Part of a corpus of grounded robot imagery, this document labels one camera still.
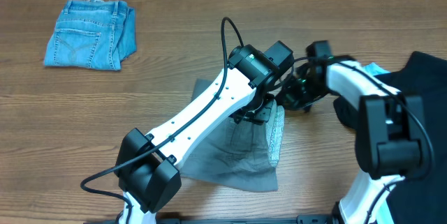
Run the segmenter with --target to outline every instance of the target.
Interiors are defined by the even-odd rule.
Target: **black fabric pile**
[[[388,196],[393,220],[395,224],[447,223],[447,61],[413,52],[402,70],[376,77],[422,96],[425,128],[436,158],[436,169],[428,178],[400,184]],[[357,111],[344,98],[336,99],[334,108],[342,124],[356,129]]]

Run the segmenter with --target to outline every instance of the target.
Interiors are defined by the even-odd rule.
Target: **waistband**
[[[83,1],[83,0],[68,0],[64,13],[68,14],[70,10],[108,10],[113,15],[117,13],[127,14],[127,3],[125,1]]]

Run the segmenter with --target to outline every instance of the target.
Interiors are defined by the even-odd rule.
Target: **gray garment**
[[[197,80],[192,100],[211,83]],[[236,124],[227,118],[194,149],[180,172],[185,177],[245,191],[278,190],[275,168],[283,125],[284,109],[276,106],[268,124],[262,126],[246,121]]]

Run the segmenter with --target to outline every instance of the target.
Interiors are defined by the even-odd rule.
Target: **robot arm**
[[[309,102],[331,93],[343,96],[359,111],[356,156],[361,171],[346,197],[340,201],[337,213],[338,219],[344,223],[359,223],[365,220],[369,206],[385,183],[403,180],[401,175],[404,174],[420,174],[426,168],[427,147],[420,141],[423,138],[414,130],[415,126],[407,122],[404,113],[394,113],[399,108],[386,99],[386,93],[358,71],[346,67],[355,66],[362,71],[357,61],[347,56],[332,57],[327,42],[316,42],[309,47],[309,62],[303,65],[305,71],[298,69],[297,73],[301,73],[301,76],[291,78],[284,85],[287,88],[276,99],[286,109],[296,109],[301,105],[310,107]],[[235,120],[256,119],[268,92],[292,65],[292,51],[281,42],[275,43],[265,53],[250,45],[234,49],[229,59],[225,89],[219,100],[172,142],[161,147],[156,152],[159,158],[151,155],[115,173],[119,177],[119,187],[124,191],[124,197],[133,203],[129,223],[155,223],[155,213],[179,190],[179,169],[193,149],[229,116]],[[117,165],[155,147],[201,111],[217,92],[222,75],[223,71],[206,91],[171,120],[146,135],[137,129],[132,130],[123,139]],[[396,88],[374,77],[369,78],[392,94],[399,93]],[[411,109],[417,111],[418,118],[422,118],[420,100],[412,96],[404,99]],[[401,127],[387,130],[390,126]],[[396,150],[406,154],[393,157],[391,154]],[[385,193],[377,202],[371,221],[375,220],[376,210],[388,194]],[[125,207],[120,223],[125,223],[127,213]]]

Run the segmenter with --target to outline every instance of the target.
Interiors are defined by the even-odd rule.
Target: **white arm segment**
[[[355,66],[358,70],[364,72],[360,63],[357,61],[343,61],[344,64]],[[393,94],[399,92],[398,89],[390,87],[375,77],[372,77],[376,82],[382,84],[383,88],[391,91]],[[386,94],[372,84],[366,77],[362,76],[357,71],[351,70],[339,64],[332,64],[328,66],[326,72],[326,83],[328,88],[336,91],[344,97],[355,109],[358,110],[360,97],[364,95],[379,95],[386,96]],[[364,223],[367,217],[367,211],[374,201],[376,195],[383,188],[383,185],[394,180],[403,180],[404,177],[399,175],[384,176],[380,179],[373,180],[370,175],[362,170],[357,174],[349,192],[340,200],[339,210],[343,221],[346,224]],[[388,194],[386,191],[381,196],[380,200],[372,212],[370,223],[376,220],[376,215],[381,205],[385,202]]]
[[[196,116],[219,90],[223,76],[224,70],[220,72],[216,80],[199,97],[186,106],[179,114],[148,132],[148,134],[151,133],[154,136],[152,143],[155,145],[160,144],[169,135]],[[161,147],[161,153],[166,157],[173,155],[177,159],[175,167],[180,170],[189,154],[212,130],[253,99],[256,88],[252,89],[248,85],[249,82],[250,80],[236,68],[228,69],[225,87],[221,92],[220,99],[216,100],[201,117],[175,137],[173,142],[169,142],[164,147]],[[130,199],[133,203],[129,220],[130,224],[155,224],[155,214],[151,214],[150,211],[144,214],[140,209],[140,205],[130,193],[123,192],[123,194],[124,197]],[[124,212],[119,219],[119,224],[125,224],[127,212],[126,205],[124,205]]]

